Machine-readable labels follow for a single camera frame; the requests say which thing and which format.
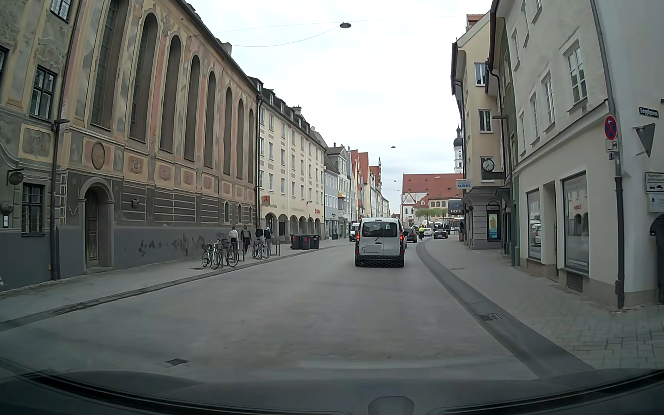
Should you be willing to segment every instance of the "sidewalk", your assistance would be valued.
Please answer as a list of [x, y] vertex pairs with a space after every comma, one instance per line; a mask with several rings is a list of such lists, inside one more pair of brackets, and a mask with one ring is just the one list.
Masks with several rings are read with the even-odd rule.
[[[346, 240], [321, 240], [320, 250], [352, 244]], [[116, 299], [131, 297], [195, 281], [219, 276], [236, 269], [278, 261], [290, 256], [306, 255], [319, 250], [291, 250], [290, 244], [281, 245], [281, 256], [269, 259], [253, 259], [248, 251], [245, 262], [236, 267], [226, 266], [217, 270], [201, 266], [201, 258], [191, 258], [161, 264], [144, 265], [110, 272], [49, 281], [42, 284], [0, 292], [0, 325], [14, 319], [38, 313], [60, 313], [64, 308], [87, 308]]]
[[664, 306], [614, 312], [512, 268], [498, 250], [469, 250], [453, 238], [426, 247], [458, 278], [594, 368], [664, 369]]

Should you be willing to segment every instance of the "poster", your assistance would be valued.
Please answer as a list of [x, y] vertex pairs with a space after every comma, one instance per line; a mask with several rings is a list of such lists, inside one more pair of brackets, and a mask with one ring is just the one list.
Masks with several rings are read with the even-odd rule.
[[499, 214], [489, 213], [488, 214], [488, 239], [498, 239], [499, 238]]

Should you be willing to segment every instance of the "curb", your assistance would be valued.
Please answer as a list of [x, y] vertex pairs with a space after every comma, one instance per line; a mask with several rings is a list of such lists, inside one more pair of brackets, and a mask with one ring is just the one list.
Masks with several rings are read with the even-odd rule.
[[123, 298], [136, 297], [138, 295], [148, 294], [149, 292], [155, 292], [155, 291], [159, 291], [161, 289], [166, 289], [166, 288], [169, 288], [169, 287], [175, 287], [176, 285], [186, 284], [186, 283], [189, 283], [189, 282], [198, 281], [198, 280], [202, 280], [202, 279], [209, 278], [209, 277], [220, 276], [220, 275], [226, 274], [227, 272], [232, 272], [232, 271], [236, 271], [236, 270], [239, 270], [239, 269], [251, 268], [251, 267], [255, 267], [256, 265], [259, 265], [259, 264], [267, 264], [269, 262], [280, 261], [280, 260], [286, 259], [286, 258], [291, 258], [291, 257], [295, 257], [295, 256], [305, 255], [305, 254], [312, 253], [312, 252], [318, 252], [318, 251], [321, 251], [321, 250], [328, 250], [328, 249], [331, 249], [331, 248], [344, 247], [344, 246], [345, 245], [337, 245], [337, 246], [333, 246], [333, 247], [321, 247], [318, 250], [304, 250], [304, 251], [301, 251], [301, 252], [295, 252], [295, 253], [291, 253], [291, 254], [288, 254], [288, 255], [285, 255], [285, 256], [280, 256], [280, 257], [277, 257], [277, 258], [269, 258], [269, 259], [266, 259], [266, 260], [263, 260], [263, 261], [256, 261], [256, 262], [253, 262], [251, 264], [238, 265], [234, 268], [214, 270], [214, 271], [211, 271], [211, 272], [206, 272], [204, 274], [199, 274], [197, 276], [190, 276], [190, 277], [186, 277], [186, 278], [180, 278], [180, 279], [174, 280], [174, 281], [167, 281], [167, 282], [164, 282], [164, 283], [161, 283], [161, 284], [151, 285], [150, 287], [132, 289], [130, 291], [118, 292], [117, 294], [107, 295], [105, 297], [98, 297], [98, 298], [94, 298], [92, 300], [81, 301], [79, 303], [67, 304], [65, 306], [56, 307], [56, 308], [45, 310], [45, 311], [42, 311], [42, 312], [36, 312], [36, 313], [33, 313], [33, 314], [29, 314], [29, 315], [23, 315], [21, 317], [16, 317], [16, 318], [13, 318], [11, 320], [0, 321], [0, 332], [4, 332], [4, 331], [9, 330], [9, 329], [15, 329], [17, 327], [22, 327], [23, 325], [36, 323], [38, 321], [47, 320], [49, 318], [57, 317], [57, 316], [64, 315], [64, 314], [67, 314], [67, 313], [70, 313], [70, 312], [84, 310], [84, 309], [90, 309], [91, 307], [97, 307], [101, 304], [106, 304], [106, 303], [111, 303], [111, 302], [114, 302], [114, 301], [117, 301], [117, 300], [122, 300]]

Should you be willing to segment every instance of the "van rear window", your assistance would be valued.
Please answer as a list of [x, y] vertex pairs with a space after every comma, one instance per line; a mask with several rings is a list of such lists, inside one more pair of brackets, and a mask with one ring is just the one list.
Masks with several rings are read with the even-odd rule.
[[398, 227], [395, 222], [365, 222], [362, 234], [365, 238], [396, 238]]

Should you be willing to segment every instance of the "drain grate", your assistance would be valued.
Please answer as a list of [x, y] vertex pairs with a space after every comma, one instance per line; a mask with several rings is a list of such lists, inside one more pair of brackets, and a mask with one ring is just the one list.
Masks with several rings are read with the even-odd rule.
[[495, 312], [489, 314], [479, 314], [478, 318], [483, 321], [501, 320], [501, 317], [499, 317], [499, 315], [497, 315]]
[[171, 365], [178, 366], [184, 363], [189, 363], [189, 361], [185, 359], [176, 358], [176, 359], [166, 360], [165, 363], [171, 363]]

